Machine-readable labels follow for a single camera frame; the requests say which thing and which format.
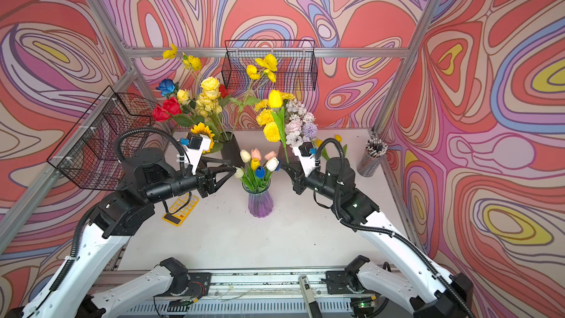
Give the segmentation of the purple glass tulip vase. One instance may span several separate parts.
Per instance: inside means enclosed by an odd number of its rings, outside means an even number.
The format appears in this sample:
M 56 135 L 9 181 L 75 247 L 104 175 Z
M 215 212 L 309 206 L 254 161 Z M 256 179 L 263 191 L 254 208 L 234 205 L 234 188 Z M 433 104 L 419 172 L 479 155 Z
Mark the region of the purple glass tulip vase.
M 243 189 L 248 194 L 248 210 L 256 218 L 269 216 L 274 209 L 274 201 L 269 193 L 269 181 L 260 191 L 252 191 L 247 185 L 242 184 Z

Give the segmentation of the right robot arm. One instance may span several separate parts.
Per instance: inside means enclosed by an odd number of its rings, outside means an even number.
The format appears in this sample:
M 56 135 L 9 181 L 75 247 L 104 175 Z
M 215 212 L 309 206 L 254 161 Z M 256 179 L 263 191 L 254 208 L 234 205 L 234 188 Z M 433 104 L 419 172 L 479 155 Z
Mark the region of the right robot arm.
M 355 172 L 335 138 L 319 147 L 304 143 L 293 149 L 296 162 L 281 167 L 296 194 L 311 190 L 338 222 L 375 246 L 399 270 L 388 271 L 365 256 L 345 269 L 354 292 L 371 291 L 391 300 L 413 317 L 473 317 L 474 285 L 463 273 L 453 275 L 401 234 L 380 207 L 355 184 Z

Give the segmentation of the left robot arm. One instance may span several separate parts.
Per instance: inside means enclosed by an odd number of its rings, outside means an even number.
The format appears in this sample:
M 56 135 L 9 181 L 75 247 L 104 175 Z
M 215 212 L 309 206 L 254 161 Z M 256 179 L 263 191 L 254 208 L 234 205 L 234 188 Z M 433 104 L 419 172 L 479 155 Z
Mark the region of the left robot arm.
M 158 148 L 145 148 L 127 157 L 122 143 L 137 134 L 159 134 L 177 149 L 179 169 L 165 160 Z M 154 127 L 141 127 L 121 134 L 113 148 L 124 176 L 116 191 L 88 209 L 79 220 L 72 248 L 48 284 L 24 307 L 7 317 L 119 317 L 133 306 L 164 294 L 182 297 L 191 287 L 205 287 L 191 278 L 177 259 L 160 262 L 151 271 L 106 292 L 89 291 L 110 259 L 133 237 L 155 211 L 157 203 L 192 194 L 216 193 L 235 174 L 228 162 L 203 156 L 210 147 L 206 135 L 190 134 L 177 141 Z

